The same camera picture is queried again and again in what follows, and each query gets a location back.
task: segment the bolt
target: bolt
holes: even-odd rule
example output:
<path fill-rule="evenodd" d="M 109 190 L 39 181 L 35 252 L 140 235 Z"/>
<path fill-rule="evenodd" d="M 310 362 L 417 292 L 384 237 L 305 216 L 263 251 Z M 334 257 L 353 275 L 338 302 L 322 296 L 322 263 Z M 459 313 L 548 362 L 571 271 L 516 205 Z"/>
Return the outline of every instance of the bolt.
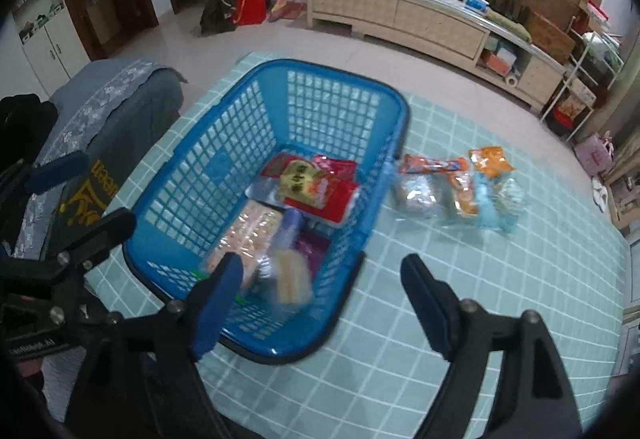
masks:
<path fill-rule="evenodd" d="M 166 305 L 166 310 L 168 310 L 171 314 L 180 314 L 182 311 L 184 311 L 184 303 L 182 303 L 180 300 L 171 300 Z"/>
<path fill-rule="evenodd" d="M 122 313 L 118 311 L 107 313 L 107 316 L 104 320 L 107 322 L 108 325 L 115 325 L 116 323 L 122 321 Z"/>
<path fill-rule="evenodd" d="M 465 313 L 475 313 L 478 310 L 478 302 L 471 300 L 471 298 L 464 298 L 460 300 L 460 308 Z"/>
<path fill-rule="evenodd" d="M 51 318 L 51 321 L 56 325 L 62 325 L 65 322 L 65 311 L 62 310 L 62 307 L 54 305 L 49 310 L 49 318 Z"/>
<path fill-rule="evenodd" d="M 61 251 L 58 253 L 58 263 L 60 265 L 67 266 L 71 262 L 71 256 L 67 251 Z"/>
<path fill-rule="evenodd" d="M 533 309 L 527 309 L 522 313 L 522 316 L 524 316 L 524 319 L 530 324 L 537 324 L 542 319 L 540 313 Z"/>

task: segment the basket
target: basket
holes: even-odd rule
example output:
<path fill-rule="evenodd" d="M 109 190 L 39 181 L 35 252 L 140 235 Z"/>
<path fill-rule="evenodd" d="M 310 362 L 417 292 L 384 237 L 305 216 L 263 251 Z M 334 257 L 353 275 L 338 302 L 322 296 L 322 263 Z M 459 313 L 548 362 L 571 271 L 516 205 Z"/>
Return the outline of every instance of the basket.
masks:
<path fill-rule="evenodd" d="M 331 245 L 313 301 L 277 318 L 259 290 L 237 297 L 221 342 L 260 363 L 297 361 L 337 323 L 393 177 L 409 120 L 404 98 L 383 83 L 296 60 L 248 72 L 187 133 L 135 204 L 124 245 L 132 272 L 158 297 L 186 297 L 198 266 L 246 202 L 244 190 L 277 152 L 322 153 L 358 163 L 360 195 L 340 229 L 313 223 Z"/>

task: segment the red bag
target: red bag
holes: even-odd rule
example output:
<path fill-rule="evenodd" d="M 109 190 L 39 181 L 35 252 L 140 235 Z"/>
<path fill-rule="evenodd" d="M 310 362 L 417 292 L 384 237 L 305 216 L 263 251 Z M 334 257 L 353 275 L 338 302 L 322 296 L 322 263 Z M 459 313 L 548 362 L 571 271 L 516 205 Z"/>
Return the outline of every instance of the red bag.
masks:
<path fill-rule="evenodd" d="M 264 0 L 236 0 L 232 19 L 236 25 L 261 24 L 267 18 Z"/>

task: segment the tile floor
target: tile floor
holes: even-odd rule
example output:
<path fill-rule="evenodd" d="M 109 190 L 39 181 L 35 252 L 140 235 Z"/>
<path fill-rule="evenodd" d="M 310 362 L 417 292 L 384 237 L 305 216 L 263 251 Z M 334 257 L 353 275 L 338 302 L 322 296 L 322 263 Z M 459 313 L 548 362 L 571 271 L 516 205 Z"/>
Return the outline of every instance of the tile floor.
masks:
<path fill-rule="evenodd" d="M 321 23 L 306 29 L 306 19 L 242 26 L 235 32 L 200 36 L 202 5 L 164 19 L 114 57 L 150 58 L 179 70 L 184 87 L 182 111 L 222 78 L 239 58 L 252 51 L 274 52 L 349 70 L 418 94 L 448 108 L 529 153 L 590 194 L 591 183 L 573 152 L 540 125 L 520 101 L 498 88 L 424 54 L 367 37 L 357 40 L 345 26 Z"/>

